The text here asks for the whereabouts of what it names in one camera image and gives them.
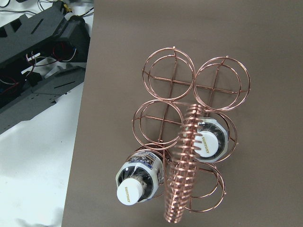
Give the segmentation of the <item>black device on side table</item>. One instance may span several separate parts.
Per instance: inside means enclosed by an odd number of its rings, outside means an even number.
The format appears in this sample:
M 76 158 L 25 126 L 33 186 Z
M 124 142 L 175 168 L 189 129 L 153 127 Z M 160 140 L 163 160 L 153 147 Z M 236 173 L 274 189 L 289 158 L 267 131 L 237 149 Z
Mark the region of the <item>black device on side table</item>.
M 90 35 L 63 1 L 0 29 L 0 131 L 51 107 L 84 81 Z

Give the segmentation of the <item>tea bottle front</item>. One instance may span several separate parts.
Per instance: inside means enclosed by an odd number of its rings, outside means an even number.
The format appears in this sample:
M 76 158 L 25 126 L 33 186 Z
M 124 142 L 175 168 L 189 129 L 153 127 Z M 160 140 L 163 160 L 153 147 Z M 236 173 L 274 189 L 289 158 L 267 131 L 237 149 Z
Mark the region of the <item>tea bottle front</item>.
M 163 182 L 163 155 L 150 149 L 140 149 L 116 174 L 116 195 L 122 204 L 131 206 L 151 199 Z

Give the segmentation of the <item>copper wire bottle basket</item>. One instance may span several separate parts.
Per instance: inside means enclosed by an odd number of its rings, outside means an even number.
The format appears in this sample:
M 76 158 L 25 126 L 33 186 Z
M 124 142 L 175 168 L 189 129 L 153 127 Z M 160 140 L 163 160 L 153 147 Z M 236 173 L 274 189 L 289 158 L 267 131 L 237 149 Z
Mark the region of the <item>copper wire bottle basket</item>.
M 142 80 L 152 98 L 133 115 L 132 131 L 140 145 L 134 152 L 145 148 L 159 152 L 164 168 L 164 182 L 147 201 L 164 197 L 164 218 L 169 223 L 180 222 L 185 211 L 217 208 L 226 195 L 217 164 L 228 159 L 238 143 L 236 126 L 227 113 L 248 97 L 247 68 L 235 58 L 219 56 L 196 69 L 184 51 L 165 47 L 146 59 Z M 200 162 L 195 152 L 198 122 L 206 117 L 215 118 L 229 134 L 227 152 L 214 163 Z

